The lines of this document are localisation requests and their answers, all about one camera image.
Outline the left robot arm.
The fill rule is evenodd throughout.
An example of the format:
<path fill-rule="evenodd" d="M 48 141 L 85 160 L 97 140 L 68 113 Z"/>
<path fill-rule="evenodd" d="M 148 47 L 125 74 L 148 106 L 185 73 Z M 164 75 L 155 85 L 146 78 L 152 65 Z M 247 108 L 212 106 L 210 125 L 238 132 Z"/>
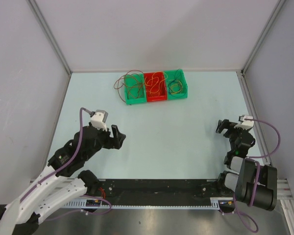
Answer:
<path fill-rule="evenodd" d="M 80 196 L 94 197 L 100 180 L 84 170 L 59 191 L 54 189 L 102 149 L 120 149 L 126 135 L 111 128 L 81 126 L 73 139 L 58 149 L 25 192 L 13 202 L 0 205 L 0 235 L 31 235 L 51 214 Z"/>

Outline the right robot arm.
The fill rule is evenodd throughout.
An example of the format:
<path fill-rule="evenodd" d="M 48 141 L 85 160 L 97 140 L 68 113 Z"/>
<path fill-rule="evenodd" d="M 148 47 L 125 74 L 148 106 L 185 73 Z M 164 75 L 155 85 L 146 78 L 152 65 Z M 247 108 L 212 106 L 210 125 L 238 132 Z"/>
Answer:
<path fill-rule="evenodd" d="M 248 156 L 248 152 L 256 144 L 256 139 L 250 133 L 255 122 L 270 126 L 277 133 L 278 142 L 272 152 L 253 157 Z M 272 124 L 247 115 L 240 116 L 238 123 L 228 119 L 219 120 L 216 133 L 220 134 L 223 130 L 226 131 L 223 136 L 230 143 L 230 151 L 226 153 L 223 162 L 229 171 L 219 175 L 217 193 L 228 196 L 234 192 L 237 201 L 272 211 L 277 203 L 277 169 L 261 165 L 258 160 L 276 153 L 281 143 L 279 131 Z"/>

